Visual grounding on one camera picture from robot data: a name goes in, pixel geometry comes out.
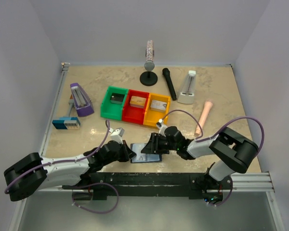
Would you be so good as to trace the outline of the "blue leather card holder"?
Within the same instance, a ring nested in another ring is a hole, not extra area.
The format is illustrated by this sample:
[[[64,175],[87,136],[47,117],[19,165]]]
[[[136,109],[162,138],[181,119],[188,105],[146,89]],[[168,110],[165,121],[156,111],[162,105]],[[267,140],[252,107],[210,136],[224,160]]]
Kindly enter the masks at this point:
[[[144,154],[141,150],[145,147],[144,143],[132,143],[131,150],[136,153],[131,159],[132,164],[140,163],[157,163],[162,161],[162,155],[159,154]]]

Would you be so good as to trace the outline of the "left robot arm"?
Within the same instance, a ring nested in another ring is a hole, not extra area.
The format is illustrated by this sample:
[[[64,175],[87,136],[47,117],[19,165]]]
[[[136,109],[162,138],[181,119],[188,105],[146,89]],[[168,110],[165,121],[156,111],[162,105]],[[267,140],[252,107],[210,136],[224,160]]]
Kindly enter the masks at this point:
[[[55,186],[84,189],[90,184],[89,174],[116,161],[128,162],[135,155],[125,141],[109,141],[73,158],[46,158],[30,153],[4,171],[7,184],[4,192],[15,202],[37,190]]]

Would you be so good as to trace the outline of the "silver card stack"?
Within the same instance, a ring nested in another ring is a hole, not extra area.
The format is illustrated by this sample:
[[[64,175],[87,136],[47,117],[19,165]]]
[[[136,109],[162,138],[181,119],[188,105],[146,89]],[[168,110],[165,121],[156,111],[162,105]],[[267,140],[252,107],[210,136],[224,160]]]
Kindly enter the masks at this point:
[[[164,113],[167,109],[167,102],[152,100],[150,104],[150,109],[153,111],[158,111]]]

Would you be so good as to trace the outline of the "black card stack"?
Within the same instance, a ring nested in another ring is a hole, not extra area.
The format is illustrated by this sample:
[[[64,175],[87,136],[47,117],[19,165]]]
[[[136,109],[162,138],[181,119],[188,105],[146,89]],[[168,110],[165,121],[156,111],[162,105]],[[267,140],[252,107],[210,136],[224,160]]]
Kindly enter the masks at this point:
[[[125,98],[125,94],[112,93],[110,96],[110,102],[113,104],[122,104]]]

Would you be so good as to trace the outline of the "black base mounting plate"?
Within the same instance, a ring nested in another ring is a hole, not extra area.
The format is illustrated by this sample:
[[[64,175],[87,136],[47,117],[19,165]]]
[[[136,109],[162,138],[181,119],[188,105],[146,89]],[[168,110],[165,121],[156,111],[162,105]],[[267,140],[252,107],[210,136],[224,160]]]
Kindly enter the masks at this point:
[[[113,189],[106,185],[93,183],[108,183],[118,192],[119,196],[139,197],[187,197],[203,199],[205,193],[222,194],[232,189],[231,178],[222,181],[212,180],[205,173],[111,173],[96,172],[86,174],[74,186],[64,185],[64,190],[93,191],[94,200],[105,200],[107,196],[115,196]]]

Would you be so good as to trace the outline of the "yellow plastic bin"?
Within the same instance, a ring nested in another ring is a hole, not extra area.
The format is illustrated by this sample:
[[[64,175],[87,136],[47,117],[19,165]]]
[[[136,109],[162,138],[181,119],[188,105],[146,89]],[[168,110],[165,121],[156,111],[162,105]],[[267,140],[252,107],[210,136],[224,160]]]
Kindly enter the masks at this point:
[[[162,112],[152,110],[151,103],[153,100],[166,103],[167,104],[166,109]],[[171,103],[170,96],[149,93],[148,103],[147,103],[147,106],[145,108],[145,113],[144,113],[143,125],[155,128],[158,120],[163,118],[169,112],[170,103]]]

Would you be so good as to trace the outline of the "red plastic bin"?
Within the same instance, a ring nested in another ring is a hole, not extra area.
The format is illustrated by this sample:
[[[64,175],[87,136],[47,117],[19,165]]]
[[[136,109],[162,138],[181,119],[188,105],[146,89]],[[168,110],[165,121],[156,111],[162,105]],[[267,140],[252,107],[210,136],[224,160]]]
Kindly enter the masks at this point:
[[[142,108],[131,106],[130,101],[132,96],[144,98],[144,106]],[[145,109],[148,103],[148,98],[149,92],[128,90],[128,94],[122,109],[121,120],[124,122],[142,125],[144,122]]]

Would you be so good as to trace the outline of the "green plastic bin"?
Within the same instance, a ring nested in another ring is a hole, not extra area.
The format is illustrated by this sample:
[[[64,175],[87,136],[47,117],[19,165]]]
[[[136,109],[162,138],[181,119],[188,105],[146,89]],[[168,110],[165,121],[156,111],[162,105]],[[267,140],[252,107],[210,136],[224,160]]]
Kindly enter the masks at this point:
[[[122,104],[111,103],[110,96],[112,93],[125,94],[123,103]],[[128,94],[128,89],[109,86],[101,104],[101,112],[100,112],[101,117],[120,121],[122,118],[122,109],[123,109],[127,94]]]

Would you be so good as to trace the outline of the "purple metronome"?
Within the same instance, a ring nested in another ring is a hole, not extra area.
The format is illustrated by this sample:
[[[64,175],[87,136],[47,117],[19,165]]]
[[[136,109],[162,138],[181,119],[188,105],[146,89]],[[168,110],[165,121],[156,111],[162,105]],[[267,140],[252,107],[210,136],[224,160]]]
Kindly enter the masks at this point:
[[[75,109],[79,117],[86,117],[94,113],[92,101],[79,83],[70,84]]]

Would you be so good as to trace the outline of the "white metronome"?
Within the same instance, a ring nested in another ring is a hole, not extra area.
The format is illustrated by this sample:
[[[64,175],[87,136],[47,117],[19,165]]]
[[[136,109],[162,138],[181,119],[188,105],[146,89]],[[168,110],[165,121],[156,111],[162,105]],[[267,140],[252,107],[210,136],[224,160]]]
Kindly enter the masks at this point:
[[[196,91],[196,75],[197,72],[189,70],[180,90],[178,91],[177,102],[182,104],[193,104]]]

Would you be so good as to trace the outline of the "blue grey block toy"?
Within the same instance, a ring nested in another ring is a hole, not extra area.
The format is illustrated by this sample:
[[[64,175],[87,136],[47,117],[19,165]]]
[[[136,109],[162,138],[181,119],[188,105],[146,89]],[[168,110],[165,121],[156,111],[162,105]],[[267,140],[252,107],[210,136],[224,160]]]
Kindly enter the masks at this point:
[[[60,130],[76,130],[76,129],[80,129],[80,121],[77,117],[74,116],[70,116],[72,109],[74,108],[74,99],[73,96],[71,95],[68,101],[69,104],[69,108],[67,110],[67,113],[65,116],[63,117],[59,117],[56,119],[52,120],[52,125],[56,128],[56,129],[60,129]]]

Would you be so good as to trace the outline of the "black round microphone stand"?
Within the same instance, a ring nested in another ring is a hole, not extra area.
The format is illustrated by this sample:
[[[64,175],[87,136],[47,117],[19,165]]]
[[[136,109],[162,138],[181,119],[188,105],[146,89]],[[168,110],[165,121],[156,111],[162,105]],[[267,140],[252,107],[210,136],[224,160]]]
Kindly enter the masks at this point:
[[[152,71],[145,71],[140,75],[140,82],[145,86],[153,86],[157,81],[158,77]]]

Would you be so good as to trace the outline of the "pink microphone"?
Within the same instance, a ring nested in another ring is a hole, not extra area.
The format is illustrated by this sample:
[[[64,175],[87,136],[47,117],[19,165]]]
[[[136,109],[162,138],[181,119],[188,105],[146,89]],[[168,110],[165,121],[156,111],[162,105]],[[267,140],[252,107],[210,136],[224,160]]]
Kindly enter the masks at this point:
[[[212,101],[205,101],[203,111],[202,111],[200,119],[198,121],[199,125],[197,125],[196,130],[195,130],[195,136],[196,137],[199,137],[202,134],[201,131],[203,130],[204,124],[207,120],[207,117],[209,115],[209,112],[210,112],[212,106],[213,106]]]

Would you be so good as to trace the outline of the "black microphone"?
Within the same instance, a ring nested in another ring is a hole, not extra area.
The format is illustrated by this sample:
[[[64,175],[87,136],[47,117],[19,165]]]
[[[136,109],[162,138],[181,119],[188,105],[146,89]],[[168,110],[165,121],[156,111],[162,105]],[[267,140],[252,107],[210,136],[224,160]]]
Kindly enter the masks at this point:
[[[166,83],[167,83],[167,86],[168,86],[168,89],[169,89],[169,92],[170,92],[170,95],[171,95],[171,98],[173,101],[176,101],[177,100],[177,96],[176,96],[176,92],[175,92],[175,89],[174,89],[174,86],[173,86],[173,83],[172,83],[172,80],[171,80],[171,75],[170,75],[170,70],[168,68],[163,68],[162,69],[162,74],[166,80]]]

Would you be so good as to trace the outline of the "aluminium frame rail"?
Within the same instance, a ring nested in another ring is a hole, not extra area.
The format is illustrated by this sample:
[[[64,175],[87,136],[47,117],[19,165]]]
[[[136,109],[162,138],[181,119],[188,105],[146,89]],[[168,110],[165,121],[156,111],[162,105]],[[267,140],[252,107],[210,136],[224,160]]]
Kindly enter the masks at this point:
[[[62,94],[62,87],[64,85],[65,78],[66,78],[67,72],[69,70],[69,67],[70,67],[70,63],[62,63],[62,71],[61,71],[59,85],[57,88],[57,92],[55,94],[54,102],[53,102],[52,109],[50,112],[50,117],[48,119],[47,127],[46,127],[46,130],[44,132],[41,147],[39,149],[39,154],[41,156],[46,154],[47,145],[48,145],[49,138],[50,138],[50,135],[52,132],[52,120],[55,118],[55,115],[56,115],[57,105],[58,105],[58,102],[60,101],[60,97]]]

